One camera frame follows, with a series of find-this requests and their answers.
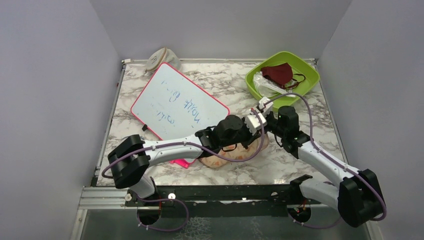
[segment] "red object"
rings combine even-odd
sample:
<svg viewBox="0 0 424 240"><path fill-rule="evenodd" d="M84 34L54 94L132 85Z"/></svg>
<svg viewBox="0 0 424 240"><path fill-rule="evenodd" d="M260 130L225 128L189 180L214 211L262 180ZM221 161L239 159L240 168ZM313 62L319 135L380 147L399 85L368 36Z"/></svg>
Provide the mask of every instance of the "red object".
<svg viewBox="0 0 424 240"><path fill-rule="evenodd" d="M284 88L284 85L293 79L292 67L288 63L278 66L265 66L260 70L264 78L276 82L281 88Z"/></svg>
<svg viewBox="0 0 424 240"><path fill-rule="evenodd" d="M134 103L132 104L132 106L131 106L131 109L130 109L130 111L131 111L131 113L132 113L132 115L136 118L136 119L138 119L142 124L144 124L145 125L145 123L136 115L136 114L134 114L133 113L133 107L134 107L134 104L136 104L136 102L137 102L137 100L139 99L139 97L143 94L143 92L144 92L144 90L147 88L147 86L149 85L149 83L150 83L150 81L153 79L153 77L155 76L155 74L156 74L156 72L158 71L158 69L161 67L161 65L163 65L163 64L166 64L166 65L168 65L168 66L170 66L171 68L173 68L175 71L177 71L179 74L181 74L181 76L183 76L185 79L187 79L188 81L190 81L192 84L194 84L196 87L198 87L199 89L201 89L203 92L205 92L207 95L209 95L211 98L213 98L213 99L215 99L218 103L220 103L222 106L224 106L227 110L228 110L228 115L230 114L230 109L226 106L226 105L224 105L222 102L220 102L218 99L216 99L214 96L212 96L212 95L210 95L209 94L209 92L207 92L207 91L205 91L203 88L201 88L199 85L197 85L195 82L193 82L192 80L190 80L188 77L186 77L184 74L182 74L181 72L179 72L177 69L175 69L175 67L173 67L173 66L171 66L169 63L167 63L167 62L163 62L163 63L161 63L160 64L160 66L156 69L156 71L154 72L154 74L153 74L153 76L151 76L151 78L150 78L150 80L146 83L146 85L144 86L144 88L143 88L143 90L141 90L141 92L140 92L140 95L138 95L138 97L137 97L137 99L134 101ZM151 130L150 129L150 127L149 126L147 126L147 129L149 129L154 135L156 135L160 140L163 140L159 135L157 135L156 134L156 132L154 132L153 130ZM193 164L194 162L192 162L192 163L189 163L189 162L187 162L186 160L184 160L184 159L176 159L176 160L173 160L173 161L170 161L172 164L173 163L176 163L176 164L178 164L178 165L180 165L180 166L182 166L183 168L188 168L191 164Z"/></svg>

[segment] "marble surface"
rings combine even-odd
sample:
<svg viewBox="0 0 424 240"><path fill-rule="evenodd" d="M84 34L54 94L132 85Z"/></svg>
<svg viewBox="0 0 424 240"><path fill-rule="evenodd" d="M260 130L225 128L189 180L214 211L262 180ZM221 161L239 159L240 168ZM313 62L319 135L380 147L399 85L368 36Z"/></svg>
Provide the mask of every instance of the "marble surface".
<svg viewBox="0 0 424 240"><path fill-rule="evenodd" d="M227 105L231 114L244 116L257 104L244 80L245 75L257 64L183 63L181 72ZM158 140L153 133L143 132L143 124L130 112L132 104L150 77L145 74L144 64L126 66L100 171L109 164L107 155L127 136L139 134L147 140ZM321 86L317 84L305 97L312 110L314 139L335 157L343 159ZM293 106L299 115L300 129L308 133L306 106L300 100ZM150 167L146 174L152 176L157 185L284 184L304 174L325 179L312 166L295 159L280 148L270 133L269 140L268 147L250 161L231 162L217 169L208 168L199 161L188 169L177 164L162 163ZM98 177L97 186L113 185L112 179Z"/></svg>

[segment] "robotic arm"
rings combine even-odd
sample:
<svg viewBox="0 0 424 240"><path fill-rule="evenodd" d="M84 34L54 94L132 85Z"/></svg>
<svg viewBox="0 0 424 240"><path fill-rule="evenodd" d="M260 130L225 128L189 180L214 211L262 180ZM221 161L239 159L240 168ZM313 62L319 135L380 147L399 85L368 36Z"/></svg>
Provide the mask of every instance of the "robotic arm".
<svg viewBox="0 0 424 240"><path fill-rule="evenodd" d="M356 176L365 179L383 198L377 176L372 171L349 166L311 141L310 136L299 130L299 116L292 106L280 107L277 118L272 108L272 102L264 97L257 106L259 113L243 118L228 115L217 126L180 139L149 141L142 140L139 135L129 136L108 155L110 165L103 173L110 169L116 188L130 188L139 198L146 199L156 192L153 179L144 174L148 167L175 159L209 157L234 144L247 148L255 139L270 132L281 138L280 146L288 153L310 164L331 181L332 185L308 175L293 180L290 185L303 198L336 209L352 227L358 227L383 212L376 196Z"/></svg>

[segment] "wall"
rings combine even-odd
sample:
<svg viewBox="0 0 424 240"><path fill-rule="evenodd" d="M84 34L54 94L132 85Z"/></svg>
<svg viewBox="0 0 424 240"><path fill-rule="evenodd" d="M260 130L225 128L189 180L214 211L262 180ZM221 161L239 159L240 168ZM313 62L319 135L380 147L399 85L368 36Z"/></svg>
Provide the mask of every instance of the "wall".
<svg viewBox="0 0 424 240"><path fill-rule="evenodd" d="M321 55L352 0L90 0L122 58Z"/></svg>
<svg viewBox="0 0 424 240"><path fill-rule="evenodd" d="M118 54L87 0L3 0L0 23L0 239L69 239Z"/></svg>
<svg viewBox="0 0 424 240"><path fill-rule="evenodd" d="M387 240L421 239L424 2L353 0L318 62L350 164L378 175Z"/></svg>

